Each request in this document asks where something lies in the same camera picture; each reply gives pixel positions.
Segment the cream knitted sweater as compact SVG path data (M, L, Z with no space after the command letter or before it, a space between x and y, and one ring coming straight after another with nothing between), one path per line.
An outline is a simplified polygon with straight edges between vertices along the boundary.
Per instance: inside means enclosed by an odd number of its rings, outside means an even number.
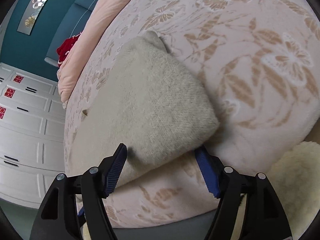
M125 144L128 155L119 185L201 146L219 126L202 83L153 31L123 45L84 113L66 171L82 174Z

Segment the teal upholstered headboard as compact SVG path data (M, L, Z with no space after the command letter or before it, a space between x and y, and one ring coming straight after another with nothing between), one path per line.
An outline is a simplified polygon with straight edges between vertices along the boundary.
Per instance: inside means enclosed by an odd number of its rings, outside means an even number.
M63 42L82 32L98 0L75 0L57 28L44 61L57 67L59 56L57 48Z

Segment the pink butterfly patterned bedspread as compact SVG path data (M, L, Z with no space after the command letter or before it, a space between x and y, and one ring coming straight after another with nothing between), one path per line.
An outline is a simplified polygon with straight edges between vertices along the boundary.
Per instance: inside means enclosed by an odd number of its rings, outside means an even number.
M107 27L66 107L65 167L77 129L129 40L153 31L204 86L219 121L204 142L229 166L296 146L319 119L319 20L306 0L131 0ZM117 189L114 228L216 209L192 151Z

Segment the floral framed wall picture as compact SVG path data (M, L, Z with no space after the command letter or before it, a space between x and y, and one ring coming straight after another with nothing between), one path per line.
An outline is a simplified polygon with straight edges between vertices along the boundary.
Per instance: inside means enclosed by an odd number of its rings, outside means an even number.
M17 31L19 33L23 33L25 35L31 34L37 17L39 16L46 1L47 0L30 0L17 27Z

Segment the red embroidered pillow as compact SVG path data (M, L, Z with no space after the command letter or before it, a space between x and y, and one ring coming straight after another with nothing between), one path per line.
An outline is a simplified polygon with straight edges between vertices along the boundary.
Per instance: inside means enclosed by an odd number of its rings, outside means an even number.
M67 38L59 48L57 48L56 52L58 55L58 67L61 67L63 61L65 61L67 55L69 54L70 50L74 46L74 44L77 42L81 35L81 32L78 33L77 35L71 36L70 38Z

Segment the pink folded duvet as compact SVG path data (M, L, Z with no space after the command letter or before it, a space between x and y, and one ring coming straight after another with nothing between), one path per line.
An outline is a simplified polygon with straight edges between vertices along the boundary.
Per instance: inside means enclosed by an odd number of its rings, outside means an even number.
M98 0L80 37L57 71L58 90L63 108L103 33L131 0Z

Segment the white wardrobe with red stickers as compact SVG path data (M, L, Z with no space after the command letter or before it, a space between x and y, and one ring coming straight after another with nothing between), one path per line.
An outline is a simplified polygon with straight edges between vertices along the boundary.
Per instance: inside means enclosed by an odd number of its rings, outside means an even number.
M1 198L33 209L64 172L57 83L1 63Z

